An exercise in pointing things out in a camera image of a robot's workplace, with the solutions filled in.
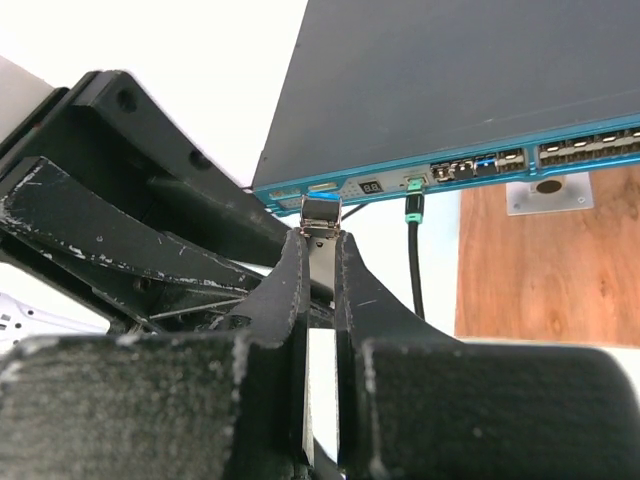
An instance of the gray panel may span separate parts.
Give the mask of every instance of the gray panel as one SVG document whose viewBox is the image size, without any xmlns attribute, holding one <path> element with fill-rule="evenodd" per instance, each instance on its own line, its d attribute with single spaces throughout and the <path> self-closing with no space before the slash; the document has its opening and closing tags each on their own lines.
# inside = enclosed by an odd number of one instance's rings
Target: gray panel
<svg viewBox="0 0 640 480">
<path fill-rule="evenodd" d="M 639 17 L 637 0 L 310 0 L 254 187 L 638 113 Z"/>
</svg>

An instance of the white device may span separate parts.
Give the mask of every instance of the white device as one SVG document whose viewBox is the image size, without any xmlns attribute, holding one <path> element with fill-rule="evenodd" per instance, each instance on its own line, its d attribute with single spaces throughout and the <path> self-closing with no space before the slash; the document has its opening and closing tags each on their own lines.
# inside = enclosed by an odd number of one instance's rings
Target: white device
<svg viewBox="0 0 640 480">
<path fill-rule="evenodd" d="M 104 335 L 108 326 L 83 323 L 37 310 L 0 293 L 0 355 L 36 335 Z"/>
</svg>

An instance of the black cable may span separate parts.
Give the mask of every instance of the black cable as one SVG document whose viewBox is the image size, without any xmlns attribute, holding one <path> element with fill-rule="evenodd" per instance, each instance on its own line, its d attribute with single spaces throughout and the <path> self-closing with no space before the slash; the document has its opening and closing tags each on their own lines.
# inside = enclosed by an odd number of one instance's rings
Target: black cable
<svg viewBox="0 0 640 480">
<path fill-rule="evenodd" d="M 422 301 L 422 281 L 420 280 L 420 259 L 418 257 L 418 227 L 417 222 L 409 223 L 409 271 L 411 274 L 411 292 L 413 293 L 413 308 L 417 316 L 424 318 L 424 303 Z"/>
<path fill-rule="evenodd" d="M 360 210 L 362 210 L 364 207 L 366 207 L 368 204 L 367 203 L 361 203 L 360 205 L 358 205 L 357 207 L 354 207 L 353 209 L 349 210 L 347 213 L 345 213 L 342 216 L 342 220 L 346 220 L 347 218 L 349 218 L 351 215 L 358 213 Z"/>
</svg>

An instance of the wood grain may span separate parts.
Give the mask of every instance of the wood grain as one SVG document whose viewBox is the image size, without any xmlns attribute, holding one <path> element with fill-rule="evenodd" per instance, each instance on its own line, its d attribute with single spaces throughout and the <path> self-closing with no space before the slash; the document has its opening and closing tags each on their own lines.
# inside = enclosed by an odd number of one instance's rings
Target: wood grain
<svg viewBox="0 0 640 480">
<path fill-rule="evenodd" d="M 594 209 L 519 217 L 463 192 L 456 335 L 640 346 L 640 167 L 591 182 Z"/>
</svg>

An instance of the digital display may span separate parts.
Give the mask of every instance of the digital display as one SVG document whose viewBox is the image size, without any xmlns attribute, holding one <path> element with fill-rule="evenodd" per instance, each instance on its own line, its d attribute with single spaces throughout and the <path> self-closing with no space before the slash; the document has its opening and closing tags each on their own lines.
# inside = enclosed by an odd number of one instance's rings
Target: digital display
<svg viewBox="0 0 640 480">
<path fill-rule="evenodd" d="M 362 182 L 362 183 L 359 183 L 358 185 L 360 185 L 360 188 L 365 193 L 365 195 L 384 192 L 384 190 L 382 190 L 382 185 L 380 185 L 380 182 L 378 182 L 377 180 L 372 180 L 370 182 Z"/>
</svg>

